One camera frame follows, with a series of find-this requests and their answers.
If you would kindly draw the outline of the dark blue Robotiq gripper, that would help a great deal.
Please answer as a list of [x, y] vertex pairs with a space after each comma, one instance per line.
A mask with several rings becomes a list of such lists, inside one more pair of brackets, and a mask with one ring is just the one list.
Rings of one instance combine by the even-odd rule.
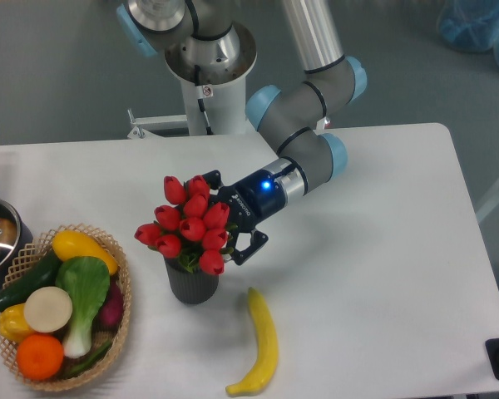
[[[231, 251], [224, 255], [224, 260], [240, 266], [269, 241], [267, 234], [255, 229], [256, 225], [287, 204], [287, 195], [279, 182], [282, 175], [257, 170], [232, 185], [224, 185], [218, 170], [207, 172], [202, 177], [209, 187], [209, 202], [222, 202], [230, 207], [228, 221], [235, 224], [238, 231], [228, 241]], [[245, 249], [237, 247], [241, 233], [249, 233], [249, 245]]]

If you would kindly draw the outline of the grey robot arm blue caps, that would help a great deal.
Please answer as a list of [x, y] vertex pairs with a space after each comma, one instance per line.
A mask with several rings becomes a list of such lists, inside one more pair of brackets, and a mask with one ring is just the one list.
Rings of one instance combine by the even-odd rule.
[[366, 88], [360, 62], [344, 55], [325, 1], [285, 1], [305, 79], [289, 94], [276, 86], [245, 94], [254, 66], [251, 33], [232, 17], [229, 1], [125, 1], [116, 14], [130, 41], [147, 56], [163, 54], [180, 81], [191, 135], [258, 132], [274, 162], [225, 186], [212, 171], [186, 182], [164, 180], [167, 205], [136, 238], [187, 273], [217, 275], [242, 264], [267, 236], [257, 225], [339, 175], [343, 143], [315, 127]]

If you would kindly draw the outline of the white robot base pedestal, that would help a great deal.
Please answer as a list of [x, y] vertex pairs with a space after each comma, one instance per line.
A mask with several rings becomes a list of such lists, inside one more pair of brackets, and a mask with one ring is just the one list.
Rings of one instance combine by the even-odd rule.
[[185, 113], [135, 118], [130, 138], [186, 128], [190, 135], [239, 135], [246, 127], [246, 77], [257, 59], [254, 37], [238, 22], [214, 40], [188, 37], [164, 50], [169, 71], [180, 82]]

